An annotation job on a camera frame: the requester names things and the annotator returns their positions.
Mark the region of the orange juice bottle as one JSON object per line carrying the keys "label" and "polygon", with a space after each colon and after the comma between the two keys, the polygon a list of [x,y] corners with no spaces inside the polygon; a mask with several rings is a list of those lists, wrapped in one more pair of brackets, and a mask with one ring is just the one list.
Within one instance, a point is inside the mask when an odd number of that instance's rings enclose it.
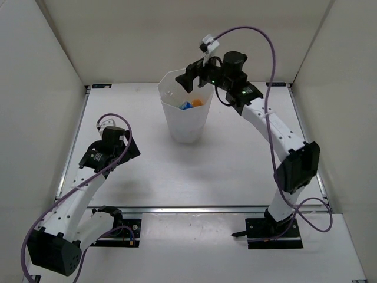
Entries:
{"label": "orange juice bottle", "polygon": [[203,106],[204,103],[200,100],[200,99],[195,99],[191,102],[191,105],[193,107],[200,107],[200,106]]}

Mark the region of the clear bottle blue label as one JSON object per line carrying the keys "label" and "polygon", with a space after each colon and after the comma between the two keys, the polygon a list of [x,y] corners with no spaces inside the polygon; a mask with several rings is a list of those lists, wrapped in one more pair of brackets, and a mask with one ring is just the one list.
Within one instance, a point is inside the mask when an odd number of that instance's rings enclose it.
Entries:
{"label": "clear bottle blue label", "polygon": [[188,109],[191,109],[193,108],[193,105],[188,102],[188,101],[185,101],[183,104],[181,104],[179,107],[178,107],[180,110],[188,110]]}

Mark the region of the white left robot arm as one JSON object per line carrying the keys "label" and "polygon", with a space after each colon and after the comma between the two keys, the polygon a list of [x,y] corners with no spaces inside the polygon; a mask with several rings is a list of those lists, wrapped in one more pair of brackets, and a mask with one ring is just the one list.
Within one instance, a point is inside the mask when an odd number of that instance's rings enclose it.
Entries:
{"label": "white left robot arm", "polygon": [[72,187],[63,201],[44,216],[27,240],[34,265],[66,277],[75,272],[84,251],[101,235],[117,236],[123,231],[121,211],[102,206],[82,221],[97,190],[111,173],[109,165],[121,165],[140,155],[129,130],[116,126],[100,129],[101,140],[88,146],[78,164]]}

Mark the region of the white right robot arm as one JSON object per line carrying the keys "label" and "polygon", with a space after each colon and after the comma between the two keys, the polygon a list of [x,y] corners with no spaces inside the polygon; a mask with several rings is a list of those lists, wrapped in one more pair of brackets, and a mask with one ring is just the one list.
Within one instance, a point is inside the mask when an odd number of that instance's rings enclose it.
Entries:
{"label": "white right robot arm", "polygon": [[267,237],[277,238],[289,228],[299,195],[317,174],[320,147],[297,136],[266,104],[267,98],[242,70],[246,60],[246,55],[237,51],[227,52],[222,61],[217,57],[208,61],[200,59],[188,65],[175,81],[187,93],[193,91],[196,78],[199,87],[209,83],[215,89],[224,90],[226,104],[269,142],[272,156],[278,157],[280,165],[273,166],[277,191],[265,210],[261,230]]}

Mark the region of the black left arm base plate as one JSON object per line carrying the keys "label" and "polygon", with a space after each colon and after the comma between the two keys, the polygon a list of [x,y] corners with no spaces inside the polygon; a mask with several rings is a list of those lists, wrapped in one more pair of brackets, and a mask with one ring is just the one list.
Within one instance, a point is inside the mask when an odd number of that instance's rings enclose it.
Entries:
{"label": "black left arm base plate", "polygon": [[91,247],[138,248],[141,237],[142,214],[123,214],[123,219],[118,226],[121,225],[129,227],[134,236],[131,235],[127,228],[117,229],[94,242]]}

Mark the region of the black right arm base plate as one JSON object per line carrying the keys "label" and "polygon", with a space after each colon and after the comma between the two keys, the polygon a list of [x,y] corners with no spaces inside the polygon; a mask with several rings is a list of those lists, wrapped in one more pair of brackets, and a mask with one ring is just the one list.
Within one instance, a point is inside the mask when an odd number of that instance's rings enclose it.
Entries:
{"label": "black right arm base plate", "polygon": [[245,223],[249,250],[303,249],[297,219],[288,221],[275,232],[265,218],[246,218]]}

